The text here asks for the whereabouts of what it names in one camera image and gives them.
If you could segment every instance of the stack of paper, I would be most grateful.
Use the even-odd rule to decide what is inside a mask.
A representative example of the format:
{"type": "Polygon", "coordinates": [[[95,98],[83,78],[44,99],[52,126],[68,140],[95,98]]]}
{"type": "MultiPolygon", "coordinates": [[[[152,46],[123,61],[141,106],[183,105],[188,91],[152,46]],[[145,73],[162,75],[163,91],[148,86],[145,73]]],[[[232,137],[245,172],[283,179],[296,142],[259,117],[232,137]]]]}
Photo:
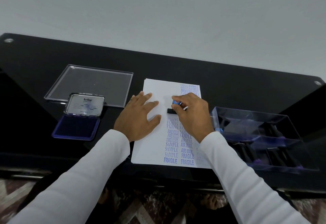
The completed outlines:
{"type": "Polygon", "coordinates": [[[137,164],[169,165],[195,168],[210,168],[204,156],[199,152],[199,143],[189,135],[179,118],[167,114],[171,108],[172,95],[184,95],[193,92],[201,98],[198,85],[183,84],[160,80],[145,79],[144,93],[153,93],[149,101],[159,101],[147,116],[153,118],[162,115],[161,123],[144,139],[136,141],[131,162],[137,164]]]}

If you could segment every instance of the black desk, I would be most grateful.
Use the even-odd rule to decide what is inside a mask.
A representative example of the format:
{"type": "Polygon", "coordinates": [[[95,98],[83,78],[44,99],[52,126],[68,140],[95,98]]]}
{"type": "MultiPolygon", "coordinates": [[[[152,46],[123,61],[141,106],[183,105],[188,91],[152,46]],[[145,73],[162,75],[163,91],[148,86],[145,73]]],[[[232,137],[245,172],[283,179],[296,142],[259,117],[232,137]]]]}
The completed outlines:
{"type": "MultiPolygon", "coordinates": [[[[320,171],[309,175],[257,173],[271,187],[326,192],[326,85],[320,78],[17,34],[0,37],[2,169],[65,171],[113,128],[122,108],[104,108],[93,142],[51,137],[64,105],[43,97],[68,64],[133,72],[128,98],[142,90],[145,78],[151,78],[200,85],[210,110],[220,106],[289,115],[320,171]]],[[[210,169],[138,165],[130,158],[116,168],[109,183],[221,188],[210,169]]]]}

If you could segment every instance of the floor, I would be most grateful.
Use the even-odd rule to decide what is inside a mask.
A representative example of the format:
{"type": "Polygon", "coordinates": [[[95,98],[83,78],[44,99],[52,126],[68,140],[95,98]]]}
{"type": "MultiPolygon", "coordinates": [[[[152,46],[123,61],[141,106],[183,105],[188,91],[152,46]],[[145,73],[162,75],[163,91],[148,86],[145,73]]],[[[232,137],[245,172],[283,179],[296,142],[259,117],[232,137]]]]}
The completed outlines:
{"type": "MultiPolygon", "coordinates": [[[[0,179],[0,224],[7,223],[32,189],[34,182],[0,179]]],[[[186,223],[193,218],[197,206],[194,199],[198,195],[178,195],[173,193],[112,191],[116,223],[186,223]]],[[[227,204],[224,195],[217,195],[219,206],[227,204]]],[[[305,199],[293,201],[300,213],[312,224],[326,223],[326,199],[305,199]]]]}

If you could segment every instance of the white sleeve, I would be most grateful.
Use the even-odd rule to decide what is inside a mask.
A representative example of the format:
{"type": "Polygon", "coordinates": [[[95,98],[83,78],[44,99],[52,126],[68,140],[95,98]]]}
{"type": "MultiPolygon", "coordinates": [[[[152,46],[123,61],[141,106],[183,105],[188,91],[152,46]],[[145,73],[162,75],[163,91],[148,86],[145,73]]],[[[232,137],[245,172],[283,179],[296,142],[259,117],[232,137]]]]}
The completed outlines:
{"type": "Polygon", "coordinates": [[[218,176],[239,223],[309,223],[239,158],[219,132],[206,136],[200,149],[218,176]]]}
{"type": "Polygon", "coordinates": [[[129,141],[109,130],[71,169],[22,209],[10,224],[85,223],[112,171],[130,154],[129,141]]]}

